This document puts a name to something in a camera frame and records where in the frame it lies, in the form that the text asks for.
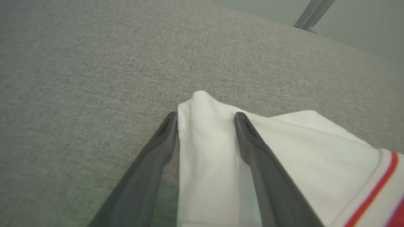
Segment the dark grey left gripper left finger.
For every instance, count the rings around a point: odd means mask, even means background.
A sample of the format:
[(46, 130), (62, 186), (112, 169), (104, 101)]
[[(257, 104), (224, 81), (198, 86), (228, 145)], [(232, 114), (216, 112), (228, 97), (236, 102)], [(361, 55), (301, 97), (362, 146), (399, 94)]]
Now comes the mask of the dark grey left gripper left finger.
[(90, 222), (90, 227), (149, 227), (163, 169), (177, 139), (177, 112), (170, 112)]

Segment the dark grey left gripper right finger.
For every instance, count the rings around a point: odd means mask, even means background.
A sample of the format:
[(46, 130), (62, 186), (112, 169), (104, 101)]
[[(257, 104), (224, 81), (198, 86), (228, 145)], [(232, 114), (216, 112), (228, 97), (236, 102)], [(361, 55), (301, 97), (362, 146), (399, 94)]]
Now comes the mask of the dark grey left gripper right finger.
[(251, 168), (262, 226), (323, 227), (320, 218), (247, 115), (237, 112), (234, 125), (241, 157)]

